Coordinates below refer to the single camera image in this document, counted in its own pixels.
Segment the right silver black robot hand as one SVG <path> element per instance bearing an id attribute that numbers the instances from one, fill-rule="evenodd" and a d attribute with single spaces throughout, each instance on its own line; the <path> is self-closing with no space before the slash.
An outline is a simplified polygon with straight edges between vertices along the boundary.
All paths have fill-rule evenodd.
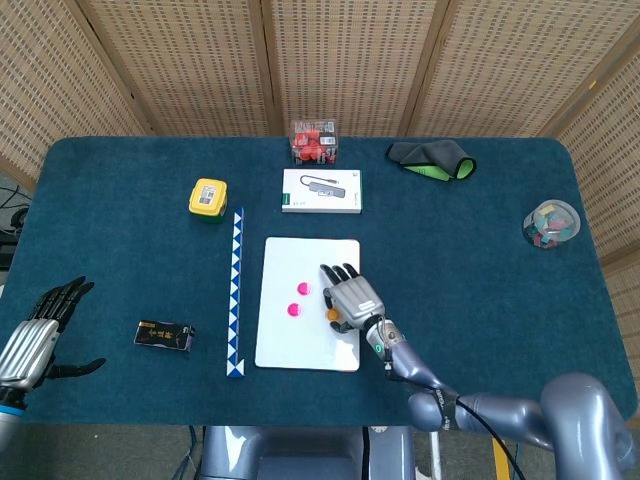
<path id="1" fill-rule="evenodd" d="M 331 282 L 331 286 L 323 290 L 325 305 L 339 315 L 329 323 L 335 332 L 367 331 L 385 316 L 384 303 L 351 264 L 332 267 L 321 264 L 320 269 Z"/>

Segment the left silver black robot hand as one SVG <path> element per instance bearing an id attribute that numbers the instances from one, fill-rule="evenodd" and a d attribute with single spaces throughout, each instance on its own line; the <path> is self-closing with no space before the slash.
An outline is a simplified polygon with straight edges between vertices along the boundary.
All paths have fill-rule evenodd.
<path id="1" fill-rule="evenodd" d="M 1 352 L 1 387 L 28 393 L 47 379 L 76 378 L 101 368 L 97 358 L 85 365 L 55 362 L 55 350 L 80 300 L 94 283 L 80 276 L 54 287 L 36 302 L 26 320 L 15 328 Z"/>

